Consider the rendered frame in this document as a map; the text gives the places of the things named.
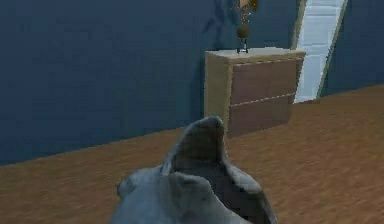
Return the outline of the white room door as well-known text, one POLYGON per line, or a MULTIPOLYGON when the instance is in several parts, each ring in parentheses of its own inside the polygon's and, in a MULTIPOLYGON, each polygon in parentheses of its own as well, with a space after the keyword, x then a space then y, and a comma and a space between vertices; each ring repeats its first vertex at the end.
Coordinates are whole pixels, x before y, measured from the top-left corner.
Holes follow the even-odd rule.
POLYGON ((292 47, 306 53, 295 103, 321 95, 349 0, 300 0, 292 47))

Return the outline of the beige brown chest of drawers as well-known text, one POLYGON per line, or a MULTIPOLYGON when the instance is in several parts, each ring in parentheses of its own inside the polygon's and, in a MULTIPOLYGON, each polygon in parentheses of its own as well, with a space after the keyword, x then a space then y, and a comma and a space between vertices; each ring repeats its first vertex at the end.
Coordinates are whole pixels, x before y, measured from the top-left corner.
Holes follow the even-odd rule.
POLYGON ((288 123, 304 58, 276 47, 207 51, 204 114, 220 117, 228 137, 288 123))

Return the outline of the golden statuette on black stand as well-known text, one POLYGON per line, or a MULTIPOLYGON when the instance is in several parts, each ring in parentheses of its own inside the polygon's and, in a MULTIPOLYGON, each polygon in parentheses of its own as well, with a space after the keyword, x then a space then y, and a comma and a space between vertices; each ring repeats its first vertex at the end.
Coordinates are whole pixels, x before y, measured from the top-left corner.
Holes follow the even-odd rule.
POLYGON ((239 40, 239 46, 236 52, 248 53, 248 36, 250 28, 248 27, 250 17, 258 10, 259 0, 235 0, 233 9, 237 9, 240 13, 240 26, 236 29, 236 35, 239 40))

